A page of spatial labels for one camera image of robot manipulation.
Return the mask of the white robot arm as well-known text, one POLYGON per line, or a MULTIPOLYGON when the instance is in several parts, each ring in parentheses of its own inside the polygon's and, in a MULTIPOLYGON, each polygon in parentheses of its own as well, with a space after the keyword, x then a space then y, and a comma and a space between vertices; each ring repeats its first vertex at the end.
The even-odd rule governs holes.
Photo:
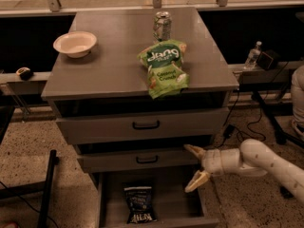
POLYGON ((184 148, 200 162, 198 170, 184 191, 192 192, 209 181, 211 176, 236 174, 262 177, 271 174, 298 201, 304 202, 304 170, 279 157, 265 143, 247 139, 238 148, 205 150, 186 144, 184 148))

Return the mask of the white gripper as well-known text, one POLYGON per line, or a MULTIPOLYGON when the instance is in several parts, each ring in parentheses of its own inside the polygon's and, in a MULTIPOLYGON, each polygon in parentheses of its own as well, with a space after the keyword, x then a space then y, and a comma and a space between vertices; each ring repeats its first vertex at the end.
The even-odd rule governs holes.
POLYGON ((188 182, 184 191, 193 192, 203 184, 209 181, 210 174, 220 176, 223 174, 237 174, 242 166, 240 151, 237 148, 227 150, 207 150, 203 148, 186 144, 184 148, 192 153, 198 160, 205 171, 198 170, 193 178, 188 182))

